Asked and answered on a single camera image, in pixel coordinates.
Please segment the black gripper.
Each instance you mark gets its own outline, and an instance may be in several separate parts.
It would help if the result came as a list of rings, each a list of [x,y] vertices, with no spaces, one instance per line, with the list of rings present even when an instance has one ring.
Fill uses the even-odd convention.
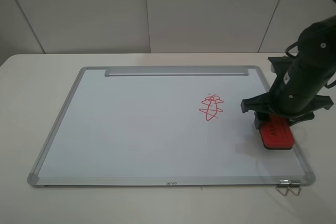
[[[330,109],[329,96],[318,92],[333,76],[333,68],[307,63],[302,57],[269,57],[276,79],[267,93],[243,99],[242,112],[254,111],[254,126],[260,130],[270,115],[284,118],[292,126],[314,119],[314,111]]]

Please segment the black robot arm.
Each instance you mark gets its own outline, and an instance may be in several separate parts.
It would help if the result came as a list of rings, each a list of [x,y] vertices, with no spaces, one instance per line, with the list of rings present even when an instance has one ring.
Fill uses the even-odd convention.
[[[314,111],[333,106],[329,96],[318,93],[335,86],[328,82],[335,74],[335,17],[310,25],[285,53],[269,58],[276,74],[269,91],[241,102],[242,112],[254,111],[258,130],[272,116],[292,126],[314,119]]]

